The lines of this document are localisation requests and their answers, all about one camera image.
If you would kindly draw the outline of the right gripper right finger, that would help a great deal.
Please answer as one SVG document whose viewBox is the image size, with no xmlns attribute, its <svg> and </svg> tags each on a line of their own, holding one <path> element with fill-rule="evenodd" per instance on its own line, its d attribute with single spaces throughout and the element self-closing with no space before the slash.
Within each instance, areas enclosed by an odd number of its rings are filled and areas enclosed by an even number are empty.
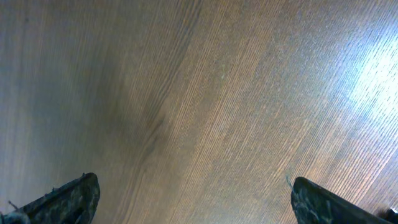
<svg viewBox="0 0 398 224">
<path fill-rule="evenodd" d="M 290 185 L 290 204 L 298 223 L 383 224 L 392 222 L 392 210 L 373 215 L 304 177 Z"/>
</svg>

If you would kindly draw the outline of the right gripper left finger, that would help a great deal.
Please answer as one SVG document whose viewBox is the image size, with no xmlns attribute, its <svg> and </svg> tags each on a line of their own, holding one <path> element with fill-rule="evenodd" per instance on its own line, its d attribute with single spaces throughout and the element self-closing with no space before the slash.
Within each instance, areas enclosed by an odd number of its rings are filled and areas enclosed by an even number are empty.
<svg viewBox="0 0 398 224">
<path fill-rule="evenodd" d="M 3 224 L 70 223 L 90 224 L 100 200 L 100 185 L 90 172 L 67 184 L 52 189 L 23 207 L 13 203 L 14 211 L 1 214 Z"/>
</svg>

